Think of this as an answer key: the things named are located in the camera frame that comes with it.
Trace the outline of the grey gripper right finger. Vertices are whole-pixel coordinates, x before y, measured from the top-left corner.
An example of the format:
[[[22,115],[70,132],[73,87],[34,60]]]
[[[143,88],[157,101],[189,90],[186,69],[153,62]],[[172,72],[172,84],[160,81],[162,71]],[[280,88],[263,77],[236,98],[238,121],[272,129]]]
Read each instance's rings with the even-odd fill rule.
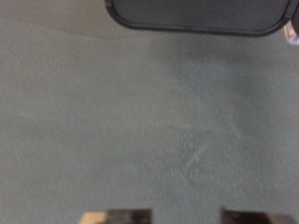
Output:
[[[288,214],[235,211],[222,208],[220,224],[295,224],[295,219]]]

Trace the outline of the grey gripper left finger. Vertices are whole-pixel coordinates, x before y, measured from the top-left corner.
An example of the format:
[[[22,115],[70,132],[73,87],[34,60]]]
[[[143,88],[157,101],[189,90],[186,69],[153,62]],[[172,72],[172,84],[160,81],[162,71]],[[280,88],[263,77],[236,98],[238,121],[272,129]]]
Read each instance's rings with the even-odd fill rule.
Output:
[[[151,224],[150,209],[110,209],[82,215],[78,224]]]

